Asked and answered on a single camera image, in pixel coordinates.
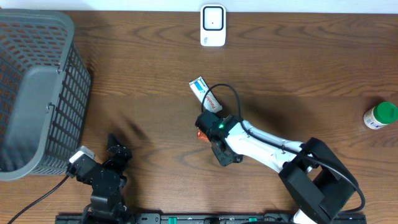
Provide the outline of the red chocolate bar wrapper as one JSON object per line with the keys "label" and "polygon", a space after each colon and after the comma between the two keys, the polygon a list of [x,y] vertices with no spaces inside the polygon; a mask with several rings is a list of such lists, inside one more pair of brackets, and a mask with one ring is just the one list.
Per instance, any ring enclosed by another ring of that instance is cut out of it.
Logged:
{"label": "red chocolate bar wrapper", "polygon": [[197,132],[197,139],[209,142],[209,139],[206,136],[206,134],[203,131],[201,131],[200,129]]}

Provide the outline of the white Panadol box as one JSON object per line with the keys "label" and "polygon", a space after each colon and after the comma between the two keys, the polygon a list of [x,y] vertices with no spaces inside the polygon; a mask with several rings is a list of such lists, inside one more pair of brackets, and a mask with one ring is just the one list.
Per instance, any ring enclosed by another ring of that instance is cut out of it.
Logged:
{"label": "white Panadol box", "polygon": [[209,86],[206,84],[206,81],[203,79],[203,77],[198,77],[197,79],[191,81],[189,86],[199,101],[201,103],[203,102],[203,106],[206,110],[217,113],[223,109],[218,100],[215,98],[214,94],[212,94],[211,91],[207,93]]}

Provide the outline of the green lid jar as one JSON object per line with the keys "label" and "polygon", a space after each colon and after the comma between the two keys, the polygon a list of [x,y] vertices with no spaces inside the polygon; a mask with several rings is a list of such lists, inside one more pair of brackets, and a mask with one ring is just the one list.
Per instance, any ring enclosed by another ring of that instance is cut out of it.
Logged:
{"label": "green lid jar", "polygon": [[363,121],[370,129],[381,129],[397,121],[397,106],[382,102],[365,112]]}

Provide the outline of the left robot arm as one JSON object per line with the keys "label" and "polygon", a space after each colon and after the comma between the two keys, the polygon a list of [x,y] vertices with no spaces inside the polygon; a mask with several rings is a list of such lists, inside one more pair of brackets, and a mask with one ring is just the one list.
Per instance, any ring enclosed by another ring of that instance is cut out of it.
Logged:
{"label": "left robot arm", "polygon": [[132,213],[127,208],[121,190],[127,183],[123,175],[132,153],[113,134],[108,135],[110,156],[100,164],[88,151],[80,150],[74,161],[77,181],[92,186],[90,206],[84,209],[81,223],[128,223]]}

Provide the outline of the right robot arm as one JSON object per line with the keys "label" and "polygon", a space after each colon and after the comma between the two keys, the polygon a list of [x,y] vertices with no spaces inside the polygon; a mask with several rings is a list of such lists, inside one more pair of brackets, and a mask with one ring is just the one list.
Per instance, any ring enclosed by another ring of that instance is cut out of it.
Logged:
{"label": "right robot arm", "polygon": [[240,163],[245,156],[278,173],[299,207],[293,223],[332,223],[359,184],[321,140],[289,141],[255,128],[238,116],[220,118],[204,111],[196,127],[211,142],[221,166]]}

